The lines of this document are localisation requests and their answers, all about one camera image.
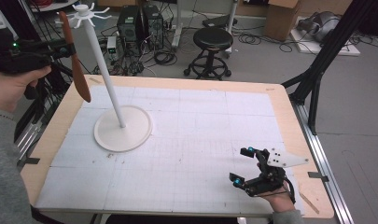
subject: hand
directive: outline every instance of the hand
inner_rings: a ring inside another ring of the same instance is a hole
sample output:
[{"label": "hand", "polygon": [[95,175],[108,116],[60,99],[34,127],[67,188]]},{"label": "hand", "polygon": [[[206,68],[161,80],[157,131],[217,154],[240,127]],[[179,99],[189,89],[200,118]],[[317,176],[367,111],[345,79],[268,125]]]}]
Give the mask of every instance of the hand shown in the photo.
[{"label": "hand", "polygon": [[13,112],[17,102],[25,92],[26,86],[35,87],[37,80],[51,71],[50,66],[21,74],[0,73],[0,109]]},{"label": "hand", "polygon": [[270,203],[270,206],[273,208],[274,212],[287,212],[296,210],[287,191],[283,187],[274,191],[261,193],[259,194],[259,196]]}]

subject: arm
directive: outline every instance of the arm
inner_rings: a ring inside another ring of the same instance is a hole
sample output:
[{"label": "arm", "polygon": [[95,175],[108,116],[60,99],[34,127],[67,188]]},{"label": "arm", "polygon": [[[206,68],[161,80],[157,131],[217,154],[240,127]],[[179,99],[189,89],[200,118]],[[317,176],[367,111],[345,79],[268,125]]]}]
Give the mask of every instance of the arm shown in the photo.
[{"label": "arm", "polygon": [[[49,73],[46,67],[33,72],[9,76],[0,73],[0,110],[11,113],[26,86]],[[19,150],[13,143],[15,122],[0,115],[0,223],[32,223],[26,189],[17,169]]]},{"label": "arm", "polygon": [[273,209],[273,224],[304,224],[301,213],[296,210],[284,188],[260,195]]}]

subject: gray sleeve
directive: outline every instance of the gray sleeve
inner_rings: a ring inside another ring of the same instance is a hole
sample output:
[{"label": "gray sleeve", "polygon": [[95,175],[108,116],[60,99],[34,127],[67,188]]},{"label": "gray sleeve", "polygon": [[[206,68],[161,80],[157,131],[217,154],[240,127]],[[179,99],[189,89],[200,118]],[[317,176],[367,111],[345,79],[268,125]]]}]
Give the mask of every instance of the gray sleeve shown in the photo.
[{"label": "gray sleeve", "polygon": [[273,213],[273,224],[304,224],[299,210]]},{"label": "gray sleeve", "polygon": [[26,188],[17,169],[15,122],[0,117],[0,223],[33,223]]}]

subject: brown wooden propeller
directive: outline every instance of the brown wooden propeller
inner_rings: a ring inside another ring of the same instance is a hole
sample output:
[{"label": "brown wooden propeller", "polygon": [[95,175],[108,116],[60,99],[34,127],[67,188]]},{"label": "brown wooden propeller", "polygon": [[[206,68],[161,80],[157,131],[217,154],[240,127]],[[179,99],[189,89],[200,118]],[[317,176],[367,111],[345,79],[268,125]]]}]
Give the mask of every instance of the brown wooden propeller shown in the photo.
[{"label": "brown wooden propeller", "polygon": [[[66,14],[62,11],[59,12],[60,20],[63,23],[63,35],[66,41],[66,44],[74,44],[72,32],[69,27],[69,21],[66,17]],[[91,101],[91,94],[89,86],[87,85],[86,78],[84,78],[83,71],[81,69],[80,62],[78,60],[77,53],[71,56],[72,58],[72,73],[73,81],[75,83],[76,90],[78,94],[87,102]]]}]

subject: stool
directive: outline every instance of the stool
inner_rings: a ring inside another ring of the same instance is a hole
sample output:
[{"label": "stool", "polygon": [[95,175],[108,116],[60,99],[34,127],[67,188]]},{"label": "stool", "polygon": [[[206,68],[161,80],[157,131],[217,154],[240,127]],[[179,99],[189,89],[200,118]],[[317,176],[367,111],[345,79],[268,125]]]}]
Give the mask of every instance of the stool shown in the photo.
[{"label": "stool", "polygon": [[[203,51],[192,61],[188,69],[185,69],[185,76],[189,75],[191,69],[197,74],[197,79],[201,77],[210,78],[212,74],[214,75],[213,77],[219,80],[223,76],[231,76],[231,71],[226,63],[222,59],[215,57],[215,54],[219,51],[231,47],[232,36],[229,32],[215,27],[202,28],[195,32],[193,40]],[[208,55],[203,55],[206,50],[209,52]],[[203,58],[206,58],[205,64],[197,63],[198,60]],[[221,65],[214,65],[214,60],[221,62]]]}]

